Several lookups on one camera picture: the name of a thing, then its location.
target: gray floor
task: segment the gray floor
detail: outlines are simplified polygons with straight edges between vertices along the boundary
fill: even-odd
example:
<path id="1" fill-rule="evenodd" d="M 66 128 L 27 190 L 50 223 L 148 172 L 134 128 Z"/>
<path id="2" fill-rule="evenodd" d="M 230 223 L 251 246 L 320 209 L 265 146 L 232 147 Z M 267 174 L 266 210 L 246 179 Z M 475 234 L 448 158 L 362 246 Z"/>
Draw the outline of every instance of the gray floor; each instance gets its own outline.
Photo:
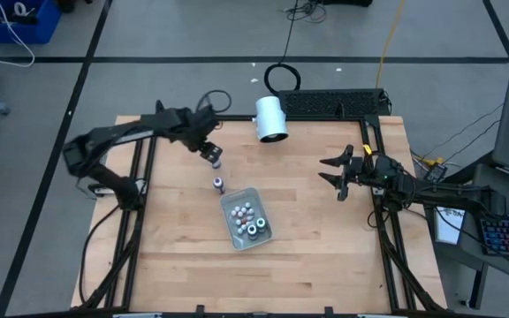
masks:
<path id="1" fill-rule="evenodd" d="M 492 0 L 509 37 L 509 0 Z M 282 54 L 289 21 L 277 10 L 292 0 L 204 2 L 115 0 L 96 51 L 98 57 L 257 57 Z M 63 16 L 51 43 L 35 46 L 41 57 L 84 57 L 103 0 L 79 2 Z M 378 57 L 398 2 L 375 0 L 368 9 L 328 7 L 319 25 L 294 26 L 289 55 Z M 1 46 L 1 56 L 24 56 Z M 408 0 L 389 51 L 391 57 L 507 57 L 479 0 Z M 293 64 L 302 88 L 373 87 L 376 64 Z M 117 115 L 152 112 L 160 98 L 168 107 L 190 107 L 202 93 L 221 88 L 233 97 L 230 114 L 252 114 L 268 94 L 268 64 L 92 64 L 73 114 L 69 138 Z M 80 64 L 0 65 L 0 291 L 53 147 Z M 387 64 L 383 86 L 402 116 L 410 144 L 427 152 L 504 100 L 509 64 Z M 276 88 L 292 87 L 291 75 L 273 73 Z M 435 155 L 447 157 L 498 117 L 485 118 Z M 453 158 L 468 164 L 488 152 L 496 129 Z M 94 202 L 74 188 L 60 162 L 7 314 L 40 313 L 70 305 L 81 246 Z M 509 316 L 509 277 L 492 270 L 482 310 L 461 307 L 474 274 L 438 257 L 450 308 Z"/>

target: yellow cable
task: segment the yellow cable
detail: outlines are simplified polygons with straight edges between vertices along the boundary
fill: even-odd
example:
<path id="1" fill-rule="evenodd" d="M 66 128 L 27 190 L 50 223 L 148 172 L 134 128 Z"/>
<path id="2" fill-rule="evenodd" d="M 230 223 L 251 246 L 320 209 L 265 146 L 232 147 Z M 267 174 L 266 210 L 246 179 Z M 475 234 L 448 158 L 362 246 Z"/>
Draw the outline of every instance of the yellow cable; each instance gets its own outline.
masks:
<path id="1" fill-rule="evenodd" d="M 406 0 L 401 0 L 399 3 L 398 11 L 396 12 L 396 18 L 394 18 L 394 22 L 392 22 L 392 28 L 390 29 L 388 39 L 386 40 L 386 43 L 384 45 L 384 50 L 382 51 L 382 56 L 380 57 L 380 64 L 378 65 L 378 74 L 376 75 L 376 88 L 378 88 L 378 85 L 380 84 L 380 76 L 382 75 L 384 58 L 386 57 L 386 52 L 388 52 L 388 47 L 390 47 L 390 42 L 392 41 L 392 36 L 394 35 L 394 30 L 396 30 L 396 26 L 398 25 L 399 16 L 402 14 L 405 2 Z"/>

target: plastic container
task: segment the plastic container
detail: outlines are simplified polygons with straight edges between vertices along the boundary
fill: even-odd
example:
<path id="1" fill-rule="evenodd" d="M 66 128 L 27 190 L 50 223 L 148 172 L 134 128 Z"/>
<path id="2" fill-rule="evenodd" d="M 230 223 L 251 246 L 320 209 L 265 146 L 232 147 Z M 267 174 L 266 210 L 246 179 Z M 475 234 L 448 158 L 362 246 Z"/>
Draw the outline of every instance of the plastic container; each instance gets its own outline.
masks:
<path id="1" fill-rule="evenodd" d="M 8 12 L 18 0 L 0 0 L 1 5 Z M 25 44 L 48 43 L 57 28 L 62 12 L 58 9 L 54 0 L 20 0 L 27 8 L 36 7 L 38 12 L 36 25 L 21 25 L 11 23 L 13 31 Z M 14 43 L 11 33 L 7 30 L 5 23 L 0 23 L 0 43 Z"/>
<path id="2" fill-rule="evenodd" d="M 266 216 L 266 212 L 262 206 L 261 197 L 258 195 L 258 191 L 256 191 L 256 189 L 250 187 L 245 190 L 226 194 L 221 197 L 219 202 L 221 204 L 221 209 L 223 210 L 225 222 L 229 228 L 231 242 L 235 249 L 239 251 L 246 250 L 248 248 L 259 246 L 262 243 L 268 242 L 272 238 L 270 221 Z M 266 231 L 263 233 L 258 233 L 258 238 L 256 240 L 250 239 L 246 232 L 243 234 L 238 234 L 237 230 L 239 227 L 235 223 L 237 221 L 237 217 L 231 215 L 231 211 L 233 211 L 235 207 L 245 207 L 245 203 L 247 202 L 251 204 L 251 208 L 254 210 L 254 220 L 258 219 L 259 217 L 266 220 Z"/>

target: small vial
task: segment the small vial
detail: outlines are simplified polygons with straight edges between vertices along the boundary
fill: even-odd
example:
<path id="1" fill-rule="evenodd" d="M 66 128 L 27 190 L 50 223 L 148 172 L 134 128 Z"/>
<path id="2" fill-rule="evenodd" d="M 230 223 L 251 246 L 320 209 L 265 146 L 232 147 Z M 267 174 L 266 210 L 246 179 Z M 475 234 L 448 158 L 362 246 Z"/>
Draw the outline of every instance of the small vial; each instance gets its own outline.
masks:
<path id="1" fill-rule="evenodd" d="M 256 231 L 256 227 L 254 225 L 247 227 L 247 234 L 249 239 L 258 239 L 258 232 Z"/>
<path id="2" fill-rule="evenodd" d="M 213 179 L 213 187 L 219 191 L 219 194 L 225 193 L 225 185 L 223 184 L 223 180 L 221 178 Z"/>
<path id="3" fill-rule="evenodd" d="M 259 217 L 256 219 L 256 229 L 259 233 L 264 233 L 266 231 L 266 221 L 263 218 Z"/>
<path id="4" fill-rule="evenodd" d="M 216 161 L 216 162 L 214 162 L 214 163 L 212 163 L 212 164 L 211 164 L 211 168 L 213 168 L 213 169 L 219 169 L 219 168 L 221 168 L 221 161 L 220 161 L 219 159 L 217 159 L 217 161 Z"/>

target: black metal frame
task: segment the black metal frame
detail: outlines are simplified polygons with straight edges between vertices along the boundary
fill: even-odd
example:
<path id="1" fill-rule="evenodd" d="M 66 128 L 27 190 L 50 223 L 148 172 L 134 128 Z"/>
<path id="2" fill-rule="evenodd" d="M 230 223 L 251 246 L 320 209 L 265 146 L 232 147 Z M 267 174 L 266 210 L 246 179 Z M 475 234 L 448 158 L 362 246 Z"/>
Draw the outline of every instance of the black metal frame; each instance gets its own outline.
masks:
<path id="1" fill-rule="evenodd" d="M 219 120 L 221 121 L 251 121 L 253 116 L 248 115 L 225 115 L 219 116 Z M 336 121 L 336 122 L 355 122 L 359 123 L 361 129 L 362 143 L 370 145 L 370 138 L 368 136 L 368 127 L 372 127 L 375 142 L 376 142 L 376 150 L 384 154 L 384 141 L 382 138 L 382 133 L 380 130 L 380 122 L 378 120 L 378 116 L 364 116 L 364 117 L 345 117 L 345 116 L 290 116 L 288 117 L 288 121 Z M 131 164 L 131 177 L 136 178 L 138 176 L 138 169 L 141 160 L 141 151 L 143 147 L 143 142 L 138 141 L 135 145 L 135 150 L 133 153 L 133 161 Z M 148 184 L 150 184 L 150 177 L 152 174 L 152 168 L 155 158 L 156 151 L 156 139 L 151 139 L 148 144 L 148 153 L 147 153 L 147 161 L 144 170 L 144 180 Z M 374 210 L 375 210 L 375 219 L 376 225 L 378 226 L 378 238 L 379 241 L 382 241 L 381 232 L 385 231 L 385 223 L 383 220 L 383 212 L 381 204 L 381 194 L 375 193 L 373 189 L 370 189 Z M 134 284 L 134 276 L 136 272 L 136 262 L 139 255 L 139 245 L 141 240 L 141 232 L 142 232 L 142 223 L 144 220 L 144 214 L 146 210 L 146 201 L 148 197 L 148 191 L 144 194 L 144 201 L 142 208 L 138 209 L 136 212 L 135 225 L 133 229 L 133 235 L 137 233 L 137 246 L 134 248 L 132 255 L 129 258 L 125 286 L 123 289 L 122 302 L 120 307 L 114 307 L 113 303 L 115 300 L 115 293 L 117 291 L 117 282 L 113 283 L 106 295 L 104 307 L 103 308 L 76 308 L 71 311 L 66 312 L 57 312 L 57 313 L 45 313 L 45 314 L 29 314 L 29 315 L 21 315 L 15 317 L 111 317 L 114 314 L 129 314 L 129 308 L 131 305 L 131 297 L 133 294 L 133 284 Z M 125 239 L 128 231 L 129 219 L 132 211 L 123 211 L 123 215 L 121 217 L 121 222 L 118 230 L 118 238 L 117 244 L 115 247 L 115 253 L 113 257 L 113 261 L 119 259 L 121 251 L 123 251 L 125 247 Z M 399 219 L 397 213 L 390 213 L 389 218 L 392 224 L 392 233 L 395 241 L 395 246 L 397 248 L 398 256 L 402 259 L 402 261 L 407 265 L 406 261 L 406 251 L 404 248 L 404 241 L 402 238 L 401 229 L 399 226 Z M 407 309 L 401 309 L 399 307 L 398 301 L 398 292 L 396 291 L 396 284 L 394 281 L 394 275 L 392 271 L 391 258 L 387 254 L 387 252 L 381 248 L 382 255 L 382 263 L 384 267 L 384 278 L 386 283 L 386 290 L 388 292 L 388 300 L 390 303 L 391 313 L 403 315 L 407 317 L 462 317 L 462 318 L 470 318 L 474 317 L 470 314 L 455 314 L 450 312 L 436 312 L 436 311 L 419 311 L 416 309 L 415 301 L 414 301 L 414 293 L 412 288 L 409 286 L 408 282 L 403 280 L 404 293 L 406 298 L 406 306 Z M 292 317 L 307 317 L 307 318 L 334 318 L 334 317 L 357 317 L 357 314 L 334 314 L 332 307 L 325 307 L 324 314 L 272 314 L 272 313 L 248 313 L 248 314 L 233 314 L 233 313 L 205 313 L 204 306 L 198 305 L 196 311 L 194 313 L 165 313 L 162 312 L 162 317 L 185 317 L 185 318 L 200 318 L 200 317 L 217 317 L 217 318 L 292 318 Z"/>

